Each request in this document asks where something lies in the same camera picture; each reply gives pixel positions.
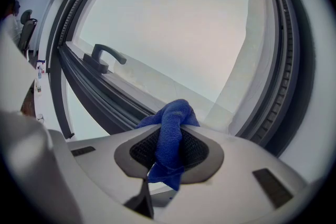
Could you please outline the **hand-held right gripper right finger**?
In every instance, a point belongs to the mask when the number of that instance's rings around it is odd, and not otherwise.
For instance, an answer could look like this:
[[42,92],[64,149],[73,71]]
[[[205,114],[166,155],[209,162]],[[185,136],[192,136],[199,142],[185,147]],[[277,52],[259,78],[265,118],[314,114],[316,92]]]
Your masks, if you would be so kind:
[[186,130],[217,142],[224,161],[207,181],[181,185],[156,218],[160,223],[246,223],[275,211],[254,172],[283,186],[276,192],[282,201],[307,186],[295,170],[249,140],[190,125]]

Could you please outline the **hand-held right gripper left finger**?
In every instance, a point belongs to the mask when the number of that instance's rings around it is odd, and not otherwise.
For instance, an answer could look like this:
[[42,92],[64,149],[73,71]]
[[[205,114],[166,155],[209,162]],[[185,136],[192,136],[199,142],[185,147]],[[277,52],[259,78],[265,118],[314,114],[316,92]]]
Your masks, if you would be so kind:
[[111,136],[67,143],[73,151],[91,146],[94,151],[75,157],[84,173],[109,197],[120,204],[131,198],[148,194],[148,169],[135,161],[131,147],[159,130],[150,125]]

